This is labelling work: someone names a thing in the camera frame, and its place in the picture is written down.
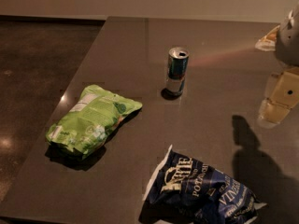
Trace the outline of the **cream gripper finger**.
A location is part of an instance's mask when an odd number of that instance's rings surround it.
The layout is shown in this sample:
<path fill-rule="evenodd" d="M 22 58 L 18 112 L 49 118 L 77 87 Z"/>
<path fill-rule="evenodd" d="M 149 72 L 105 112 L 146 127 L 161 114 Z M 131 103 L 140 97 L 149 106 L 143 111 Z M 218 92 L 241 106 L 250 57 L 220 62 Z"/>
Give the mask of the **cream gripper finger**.
<path fill-rule="evenodd" d="M 264 99 L 259 109 L 257 121 L 261 127 L 272 129 L 279 125 L 289 113 L 288 108 L 272 104 L 270 100 Z"/>
<path fill-rule="evenodd" d="M 269 31 L 265 36 L 260 38 L 256 42 L 255 48 L 261 51 L 275 51 L 279 28 L 280 28 L 279 25 L 276 26 L 271 31 Z"/>

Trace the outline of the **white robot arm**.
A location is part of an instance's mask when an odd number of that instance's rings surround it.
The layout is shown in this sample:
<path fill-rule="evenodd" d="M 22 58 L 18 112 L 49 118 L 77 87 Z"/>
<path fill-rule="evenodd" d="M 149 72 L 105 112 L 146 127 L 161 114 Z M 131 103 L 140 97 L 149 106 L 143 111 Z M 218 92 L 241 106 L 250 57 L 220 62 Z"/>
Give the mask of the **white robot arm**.
<path fill-rule="evenodd" d="M 280 124 L 299 104 L 299 5 L 284 21 L 255 44 L 261 51 L 273 51 L 283 71 L 268 78 L 258 122 L 262 127 L 273 128 Z"/>

